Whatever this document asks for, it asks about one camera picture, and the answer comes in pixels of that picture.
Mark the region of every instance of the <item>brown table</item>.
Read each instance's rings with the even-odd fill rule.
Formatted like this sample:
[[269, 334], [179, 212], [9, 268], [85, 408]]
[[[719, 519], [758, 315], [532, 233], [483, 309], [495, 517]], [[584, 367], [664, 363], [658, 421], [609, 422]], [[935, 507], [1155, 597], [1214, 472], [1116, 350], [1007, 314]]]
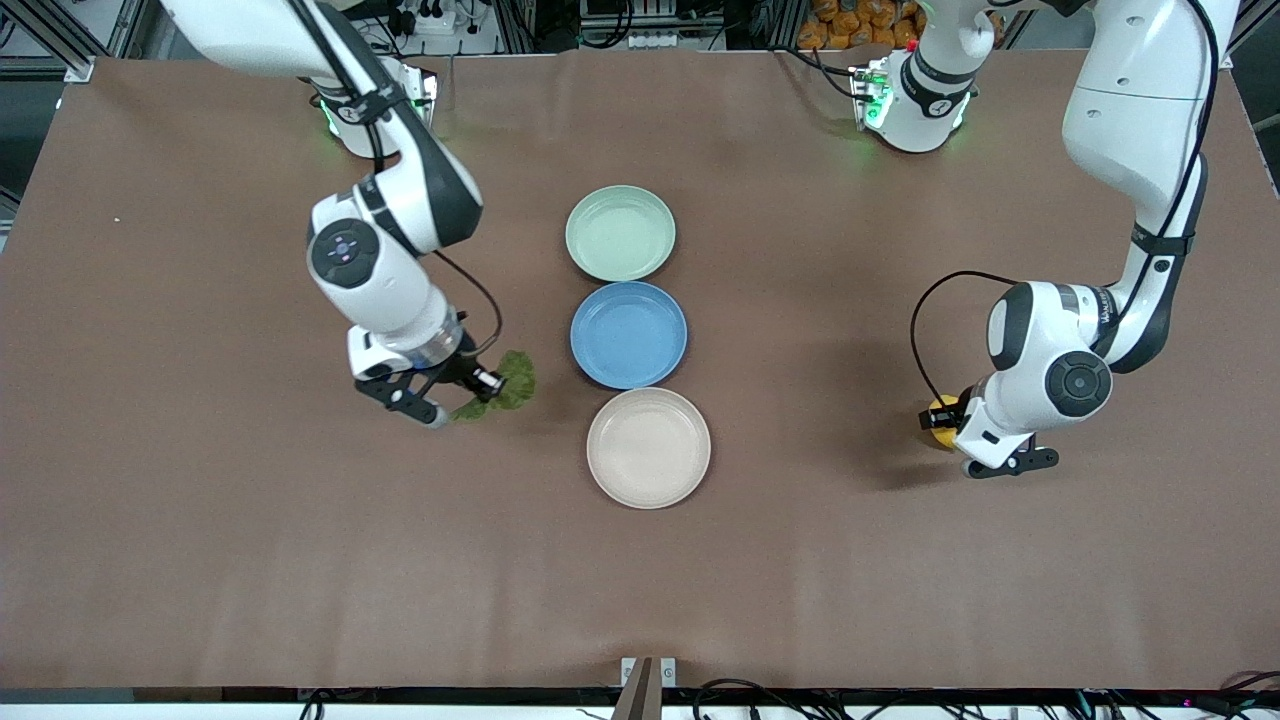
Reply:
[[[915, 428], [929, 282], [1120, 272], [1129, 204], [1059, 137], [1080, 60], [996, 53], [925, 156], [858, 135], [786, 58], [460, 60], [436, 127], [488, 211], [456, 259], [540, 389], [439, 433], [351, 389], [307, 277], [311, 204], [367, 172], [307, 88], [102, 61], [0, 258], [0, 682], [580, 685], [654, 653], [686, 684], [1212, 687], [1280, 665], [1280, 205], [1225, 76], [1165, 354], [1044, 438], [1052, 471], [966, 480]], [[658, 512], [608, 500], [582, 454], [611, 392], [570, 357], [595, 283], [562, 228], [609, 183], [676, 214], [654, 282], [692, 329], [666, 386], [716, 442]], [[928, 307], [946, 388], [989, 370], [1000, 292]]]

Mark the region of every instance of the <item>table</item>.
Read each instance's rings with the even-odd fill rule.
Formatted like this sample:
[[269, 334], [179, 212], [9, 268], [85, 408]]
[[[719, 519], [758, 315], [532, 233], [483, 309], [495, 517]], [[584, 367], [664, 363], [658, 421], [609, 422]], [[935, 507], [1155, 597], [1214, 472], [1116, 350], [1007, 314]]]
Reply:
[[[1078, 53], [995, 53], [969, 123], [910, 156], [765, 54], [460, 59], [436, 113], [486, 214], [454, 258], [539, 393], [430, 433], [349, 388], [307, 277], [312, 202], [367, 172], [294, 79], [104, 60], [69, 87], [0, 258], [0, 682], [1216, 687], [1280, 664], [1280, 206], [1224, 76], [1213, 181], [1164, 355], [1044, 439], [1046, 473], [960, 477], [914, 414], [911, 305], [960, 268], [1105, 283], [1132, 210], [1066, 158]], [[584, 439], [611, 392], [567, 329], [595, 283], [562, 228], [590, 190], [673, 209], [653, 282], [691, 325], [666, 387], [714, 457], [681, 505], [620, 507]], [[489, 331], [481, 299], [428, 270]], [[989, 372], [977, 281], [922, 351]]]

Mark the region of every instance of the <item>blue plate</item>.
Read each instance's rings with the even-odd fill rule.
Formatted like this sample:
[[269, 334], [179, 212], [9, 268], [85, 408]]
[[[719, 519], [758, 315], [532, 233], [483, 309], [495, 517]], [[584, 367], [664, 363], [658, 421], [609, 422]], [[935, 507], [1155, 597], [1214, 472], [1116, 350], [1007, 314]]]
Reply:
[[590, 378], [616, 389], [652, 386], [685, 356], [689, 325], [676, 300], [643, 282], [593, 292], [573, 314], [570, 345]]

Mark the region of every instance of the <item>plate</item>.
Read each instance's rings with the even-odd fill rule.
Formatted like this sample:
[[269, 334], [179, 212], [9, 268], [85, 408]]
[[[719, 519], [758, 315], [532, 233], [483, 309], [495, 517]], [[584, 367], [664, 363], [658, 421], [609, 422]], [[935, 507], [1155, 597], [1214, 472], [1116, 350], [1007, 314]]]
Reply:
[[584, 197], [564, 225], [568, 254], [586, 274], [608, 282], [640, 279], [676, 246], [676, 218], [660, 197], [614, 184]]
[[712, 459], [707, 420], [684, 396], [659, 387], [608, 401], [586, 436], [586, 464], [609, 497], [657, 510], [694, 492]]
[[570, 346], [593, 380], [614, 389], [652, 386], [685, 355], [689, 325], [676, 300], [643, 282], [593, 292], [573, 314]]

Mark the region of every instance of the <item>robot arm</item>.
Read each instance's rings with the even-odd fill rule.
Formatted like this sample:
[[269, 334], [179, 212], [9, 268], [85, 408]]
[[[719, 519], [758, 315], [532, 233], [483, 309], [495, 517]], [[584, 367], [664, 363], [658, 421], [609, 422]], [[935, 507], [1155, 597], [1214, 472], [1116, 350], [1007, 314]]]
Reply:
[[429, 427], [447, 414], [426, 388], [410, 391], [415, 373], [426, 374], [428, 388], [454, 382], [495, 397], [502, 378], [475, 361], [457, 313], [417, 261], [468, 238], [484, 208], [470, 173], [412, 101], [425, 91], [420, 70], [378, 58], [340, 13], [315, 0], [163, 1], [209, 59], [307, 78], [356, 154], [401, 154], [394, 167], [317, 202], [307, 231], [312, 279], [356, 325], [347, 347], [357, 389]]
[[[968, 85], [940, 86], [938, 76], [968, 76], [964, 82], [972, 82], [978, 55], [989, 45], [973, 40], [983, 35], [982, 6], [974, 0], [956, 4], [961, 20], [973, 18], [978, 31], [961, 27], [959, 44], [931, 55], [929, 38], [938, 32], [929, 8], [931, 26], [915, 54], [923, 51], [928, 61], [901, 58], [887, 74], [899, 79], [899, 88], [924, 76], [933, 85], [919, 85], [932, 92], [950, 88], [955, 104], [934, 105], [947, 113], [932, 118], [931, 106], [914, 100], [919, 92], [902, 91], [897, 102], [881, 108], [879, 128], [868, 122], [892, 145], [929, 150], [960, 124]], [[940, 22], [951, 17], [950, 8], [940, 8]], [[977, 461], [966, 464], [970, 475], [1032, 469], [1027, 462], [1037, 459], [1037, 448], [1023, 450], [1024, 442], [1091, 418], [1110, 397], [1112, 374], [1137, 370], [1164, 348], [1208, 177], [1198, 126], [1212, 102], [1212, 78], [1236, 1], [1203, 3], [1207, 32], [1198, 8], [1192, 0], [1097, 3], [1097, 33], [1068, 104], [1062, 138], [1080, 168], [1134, 202], [1124, 274], [1106, 287], [1018, 283], [996, 302], [987, 327], [996, 372], [959, 402], [922, 416], [932, 427], [957, 428], [955, 446]], [[920, 68], [932, 72], [918, 73]], [[961, 86], [963, 96], [956, 95]]]

